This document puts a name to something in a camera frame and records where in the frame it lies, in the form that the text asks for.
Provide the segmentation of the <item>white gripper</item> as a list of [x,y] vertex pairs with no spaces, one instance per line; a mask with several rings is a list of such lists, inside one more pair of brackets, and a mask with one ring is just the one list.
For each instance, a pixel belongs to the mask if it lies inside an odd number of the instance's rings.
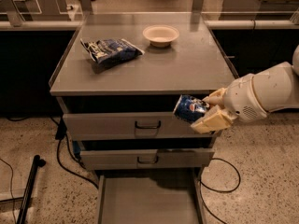
[[255,95],[253,77],[253,74],[245,75],[227,89],[220,88],[206,96],[203,101],[214,106],[191,128],[198,133],[210,133],[231,127],[237,118],[243,122],[265,119],[267,112]]

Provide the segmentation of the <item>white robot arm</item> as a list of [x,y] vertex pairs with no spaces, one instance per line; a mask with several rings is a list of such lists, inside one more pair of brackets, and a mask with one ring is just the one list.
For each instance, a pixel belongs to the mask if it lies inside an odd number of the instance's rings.
[[292,63],[284,62],[258,74],[247,74],[227,88],[218,89],[204,101],[211,105],[191,127],[198,133],[229,128],[235,120],[252,122],[269,113],[299,107],[299,46]]

